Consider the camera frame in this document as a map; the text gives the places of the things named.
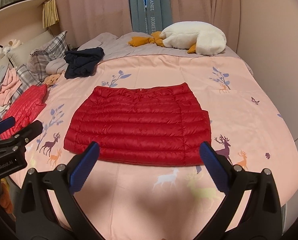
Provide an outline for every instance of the goose plush toy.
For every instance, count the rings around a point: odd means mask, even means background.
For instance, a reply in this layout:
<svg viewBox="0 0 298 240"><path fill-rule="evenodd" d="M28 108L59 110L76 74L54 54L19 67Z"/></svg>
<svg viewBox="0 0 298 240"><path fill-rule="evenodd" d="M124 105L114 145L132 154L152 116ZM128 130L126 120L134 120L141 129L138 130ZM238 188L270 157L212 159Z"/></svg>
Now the goose plush toy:
<svg viewBox="0 0 298 240"><path fill-rule="evenodd" d="M227 38L222 30L205 22L177 22L151 37L132 37L131 46L147 43L175 49L187 49L188 53L214 56L224 51Z"/></svg>

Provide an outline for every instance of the orange deer print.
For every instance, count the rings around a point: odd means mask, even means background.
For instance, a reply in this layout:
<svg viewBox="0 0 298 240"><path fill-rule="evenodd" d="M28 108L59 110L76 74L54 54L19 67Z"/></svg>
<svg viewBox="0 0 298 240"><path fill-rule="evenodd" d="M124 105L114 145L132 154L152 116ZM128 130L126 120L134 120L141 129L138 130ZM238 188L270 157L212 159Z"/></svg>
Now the orange deer print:
<svg viewBox="0 0 298 240"><path fill-rule="evenodd" d="M229 91L229 90L228 90L228 87L226 85L220 84L220 86L222 86L222 88L219 89L219 93L221 93L221 91L223 91L224 93L228 93L227 91Z"/></svg>
<svg viewBox="0 0 298 240"><path fill-rule="evenodd" d="M238 155L241 156L243 158L243 160L240 161L240 162L238 162L237 165L240 165L242 168L244 168L247 171L248 168L247 168L247 156L246 156L246 153L241 150L238 153Z"/></svg>
<svg viewBox="0 0 298 240"><path fill-rule="evenodd" d="M53 168L53 166L54 167L57 166L57 161L58 161L59 157L61 156L61 153L62 153L62 149L57 149L57 155L50 155L48 161L50 161L50 166L52 165L52 168Z"/></svg>

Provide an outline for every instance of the pink curtain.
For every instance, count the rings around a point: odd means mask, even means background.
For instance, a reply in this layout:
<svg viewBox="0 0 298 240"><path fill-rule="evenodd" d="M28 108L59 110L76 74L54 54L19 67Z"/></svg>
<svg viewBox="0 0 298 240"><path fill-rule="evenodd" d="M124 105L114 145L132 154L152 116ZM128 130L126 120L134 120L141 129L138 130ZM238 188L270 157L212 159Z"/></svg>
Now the pink curtain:
<svg viewBox="0 0 298 240"><path fill-rule="evenodd" d="M240 0L170 0L173 22L203 21L221 29L227 45L236 51L240 26Z"/></svg>
<svg viewBox="0 0 298 240"><path fill-rule="evenodd" d="M67 43L80 46L100 33L117 36L132 31L129 0L56 0Z"/></svg>

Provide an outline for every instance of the pink bedsheet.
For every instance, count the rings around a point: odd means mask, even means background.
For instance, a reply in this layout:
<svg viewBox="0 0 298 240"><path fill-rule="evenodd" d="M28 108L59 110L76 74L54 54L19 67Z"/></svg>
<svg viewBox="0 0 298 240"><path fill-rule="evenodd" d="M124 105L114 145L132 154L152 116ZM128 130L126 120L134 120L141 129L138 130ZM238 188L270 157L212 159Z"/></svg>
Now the pink bedsheet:
<svg viewBox="0 0 298 240"><path fill-rule="evenodd" d="M212 147L229 151L233 164L240 163L249 171L270 168L281 204L285 204L298 188L297 149L273 103L244 62L235 57L132 56L104 61L94 76L87 78L66 80L62 75L37 117L44 131L27 145L28 167L13 174L12 179L21 186L30 167L46 171L68 163L73 154L63 150L65 134L74 112L95 86L136 89L183 82L189 85L201 108L209 112ZM52 147L44 154L42 146L47 141ZM224 197L205 167L198 171L195 166L98 161L82 190L74 196L107 240L190 240L206 225ZM54 193L50 196L58 218L68 225ZM238 224L247 197L245 194L229 229Z"/></svg>

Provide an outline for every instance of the plaid pillow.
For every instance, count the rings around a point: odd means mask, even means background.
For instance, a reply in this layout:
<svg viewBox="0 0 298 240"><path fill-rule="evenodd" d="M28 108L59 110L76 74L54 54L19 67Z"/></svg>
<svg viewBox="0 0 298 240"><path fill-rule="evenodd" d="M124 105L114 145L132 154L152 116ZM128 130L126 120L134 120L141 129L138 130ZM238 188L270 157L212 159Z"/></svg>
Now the plaid pillow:
<svg viewBox="0 0 298 240"><path fill-rule="evenodd" d="M52 60L65 56L65 51L67 51L66 33L67 31L60 33L53 40L30 53L27 68L32 73L37 74L40 82L43 82L49 76L46 72L47 64Z"/></svg>
<svg viewBox="0 0 298 240"><path fill-rule="evenodd" d="M41 82L38 80L36 74L31 73L28 70L26 64L23 64L17 68L17 75L19 76L22 84L13 94L11 98L11 103L16 101L16 99L20 97L22 93L25 92L32 85L41 85Z"/></svg>

